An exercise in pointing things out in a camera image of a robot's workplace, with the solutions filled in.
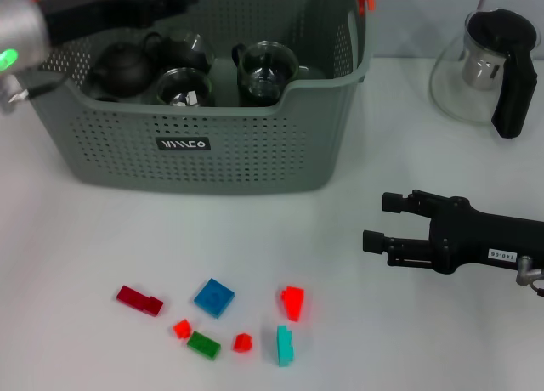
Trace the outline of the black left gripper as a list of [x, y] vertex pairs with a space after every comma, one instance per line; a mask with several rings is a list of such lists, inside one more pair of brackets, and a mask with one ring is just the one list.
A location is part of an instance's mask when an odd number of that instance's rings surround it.
[[59, 46], [115, 28], [141, 28], [184, 14], [198, 0], [40, 0], [48, 38]]

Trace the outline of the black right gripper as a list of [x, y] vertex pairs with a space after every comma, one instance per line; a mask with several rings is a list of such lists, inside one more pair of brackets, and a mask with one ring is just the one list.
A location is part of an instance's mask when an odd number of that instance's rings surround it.
[[528, 257], [534, 268], [543, 267], [540, 221], [480, 212], [465, 198], [447, 198], [420, 190], [413, 190], [407, 197], [384, 193], [382, 210], [431, 218], [429, 241], [363, 231], [363, 251], [386, 253], [388, 266], [433, 268], [450, 275], [466, 264], [516, 270], [519, 260]]

